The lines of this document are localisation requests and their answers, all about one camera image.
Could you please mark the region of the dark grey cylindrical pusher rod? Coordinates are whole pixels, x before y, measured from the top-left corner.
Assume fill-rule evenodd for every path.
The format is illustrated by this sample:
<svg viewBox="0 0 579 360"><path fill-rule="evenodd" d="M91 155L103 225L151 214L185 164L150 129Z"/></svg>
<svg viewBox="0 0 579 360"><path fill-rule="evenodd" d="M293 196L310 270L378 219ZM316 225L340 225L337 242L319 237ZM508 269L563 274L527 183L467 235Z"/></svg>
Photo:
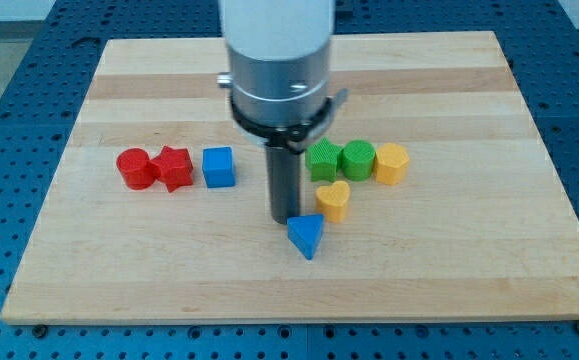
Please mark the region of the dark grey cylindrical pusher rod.
<svg viewBox="0 0 579 360"><path fill-rule="evenodd" d="M265 157L271 216L286 224L301 212L301 158L282 147L266 147Z"/></svg>

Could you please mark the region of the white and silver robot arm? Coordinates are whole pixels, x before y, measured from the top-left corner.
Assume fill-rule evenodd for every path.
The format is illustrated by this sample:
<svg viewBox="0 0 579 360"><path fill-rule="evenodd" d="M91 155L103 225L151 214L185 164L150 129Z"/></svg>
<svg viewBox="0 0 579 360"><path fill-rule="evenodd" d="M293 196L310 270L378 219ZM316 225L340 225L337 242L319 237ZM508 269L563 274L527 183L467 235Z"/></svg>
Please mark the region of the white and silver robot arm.
<svg viewBox="0 0 579 360"><path fill-rule="evenodd" d="M301 212L301 155L331 126L347 92L329 93L333 0L220 0L236 124L265 149L272 218Z"/></svg>

